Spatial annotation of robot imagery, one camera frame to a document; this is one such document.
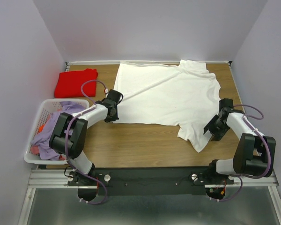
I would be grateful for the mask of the white t-shirt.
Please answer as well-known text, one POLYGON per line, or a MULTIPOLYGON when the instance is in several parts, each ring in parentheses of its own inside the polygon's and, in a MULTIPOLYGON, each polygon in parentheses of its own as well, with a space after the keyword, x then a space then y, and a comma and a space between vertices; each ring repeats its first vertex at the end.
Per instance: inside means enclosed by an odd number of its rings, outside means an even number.
POLYGON ((114 90, 124 95, 116 123, 179 126, 178 137, 201 152, 211 138, 205 125, 218 112, 220 84, 206 64, 178 66, 121 62, 114 90))

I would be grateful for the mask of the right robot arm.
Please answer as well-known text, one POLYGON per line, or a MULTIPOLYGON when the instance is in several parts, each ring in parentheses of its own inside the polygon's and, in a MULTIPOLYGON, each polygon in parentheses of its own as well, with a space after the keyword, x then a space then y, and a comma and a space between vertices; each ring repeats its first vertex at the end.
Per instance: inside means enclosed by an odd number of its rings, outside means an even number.
POLYGON ((232 99, 219 101, 219 112, 204 127, 204 133, 209 132, 212 141, 219 141, 231 129, 239 143, 232 159, 215 159, 208 165, 203 175, 210 183, 218 183, 225 176, 260 179, 272 175, 276 140, 261 133, 248 118, 235 109, 232 99))

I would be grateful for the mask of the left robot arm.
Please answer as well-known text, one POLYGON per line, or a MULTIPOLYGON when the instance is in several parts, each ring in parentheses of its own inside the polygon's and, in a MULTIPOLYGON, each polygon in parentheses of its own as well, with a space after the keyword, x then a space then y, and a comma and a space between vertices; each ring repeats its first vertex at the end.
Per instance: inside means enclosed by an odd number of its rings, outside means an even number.
POLYGON ((90 185, 95 179, 95 165, 84 153, 87 129, 100 121, 114 122, 118 120, 118 105, 124 95, 110 90, 101 101, 83 111, 59 115, 49 147, 66 156, 67 163, 78 173, 78 179, 84 185, 90 185))

